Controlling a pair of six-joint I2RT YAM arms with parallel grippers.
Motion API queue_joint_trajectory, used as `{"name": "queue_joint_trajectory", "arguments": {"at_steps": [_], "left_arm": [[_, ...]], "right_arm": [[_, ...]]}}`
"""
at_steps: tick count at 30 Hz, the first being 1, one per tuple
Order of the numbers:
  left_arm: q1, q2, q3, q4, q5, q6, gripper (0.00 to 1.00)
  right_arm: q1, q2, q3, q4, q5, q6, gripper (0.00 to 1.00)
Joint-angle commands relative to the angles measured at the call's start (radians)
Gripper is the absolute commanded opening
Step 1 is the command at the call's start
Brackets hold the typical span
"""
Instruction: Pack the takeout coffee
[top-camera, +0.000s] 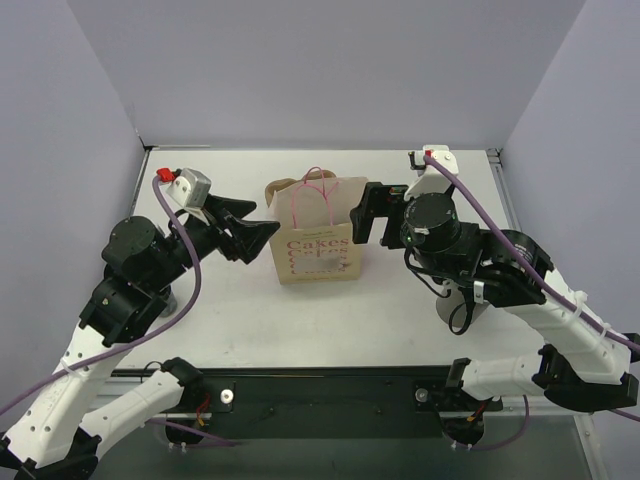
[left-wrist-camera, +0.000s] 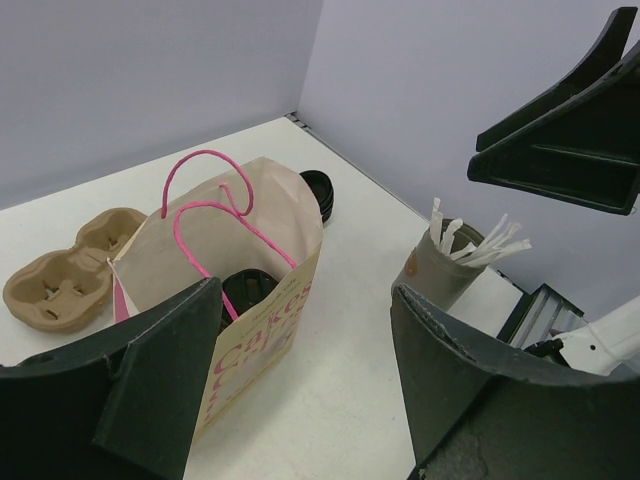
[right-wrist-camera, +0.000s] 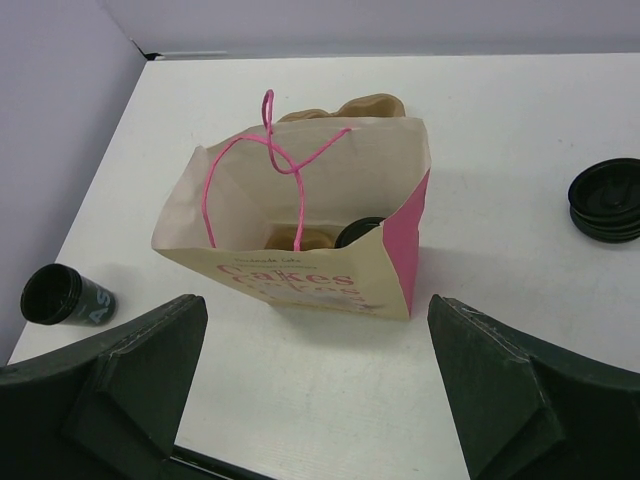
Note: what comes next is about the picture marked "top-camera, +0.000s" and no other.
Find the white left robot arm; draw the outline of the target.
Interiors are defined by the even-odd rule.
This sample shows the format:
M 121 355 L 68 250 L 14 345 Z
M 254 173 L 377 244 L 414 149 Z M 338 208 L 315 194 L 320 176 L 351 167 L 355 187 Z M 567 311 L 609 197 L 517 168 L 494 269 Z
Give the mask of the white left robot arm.
M 87 479 L 120 440 L 155 415 L 195 409 L 202 374 L 181 358 L 161 364 L 141 385 L 89 408 L 120 361 L 169 306 L 171 285 L 214 251 L 252 262 L 280 225 L 247 221 L 247 208 L 220 207 L 203 219 L 170 219 L 168 235 L 143 216 L 119 222 L 103 249 L 104 278 L 80 314 L 71 342 L 22 418 L 1 439 L 1 464 L 19 479 Z

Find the pink and cream paper bag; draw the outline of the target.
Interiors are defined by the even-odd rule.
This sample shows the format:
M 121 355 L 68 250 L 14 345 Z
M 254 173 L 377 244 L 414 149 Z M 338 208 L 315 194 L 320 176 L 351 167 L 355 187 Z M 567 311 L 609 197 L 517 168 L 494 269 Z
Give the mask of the pink and cream paper bag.
M 267 208 L 280 229 L 270 248 L 282 285 L 360 277 L 362 255 L 352 240 L 350 212 L 367 182 L 365 177 L 338 177 L 312 167 L 295 184 L 275 193 Z

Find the black paper cup with lettering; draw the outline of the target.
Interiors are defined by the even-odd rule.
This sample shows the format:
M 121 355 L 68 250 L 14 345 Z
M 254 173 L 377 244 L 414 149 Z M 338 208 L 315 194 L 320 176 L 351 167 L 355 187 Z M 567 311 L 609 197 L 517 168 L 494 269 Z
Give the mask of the black paper cup with lettering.
M 172 316 L 177 310 L 178 302 L 173 294 L 170 294 L 166 299 L 166 306 L 164 310 L 161 312 L 160 316 L 162 318 Z

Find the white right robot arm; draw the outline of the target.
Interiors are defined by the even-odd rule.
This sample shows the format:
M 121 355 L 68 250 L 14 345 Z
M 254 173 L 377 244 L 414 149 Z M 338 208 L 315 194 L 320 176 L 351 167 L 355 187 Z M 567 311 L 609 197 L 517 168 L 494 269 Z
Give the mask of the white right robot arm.
M 543 396 L 578 412 L 633 406 L 639 384 L 629 367 L 637 345 L 610 330 L 570 289 L 549 255 L 529 236 L 500 230 L 489 218 L 460 220 L 459 183 L 369 182 L 350 213 L 352 240 L 368 241 L 375 219 L 387 224 L 381 245 L 397 251 L 363 286 L 276 293 L 243 278 L 217 295 L 207 317 L 218 338 L 245 350 L 255 365 L 448 365 L 446 401 L 464 408 L 497 396 Z M 538 351 L 460 358 L 437 328 L 465 334 L 482 309 L 505 311 L 544 339 Z

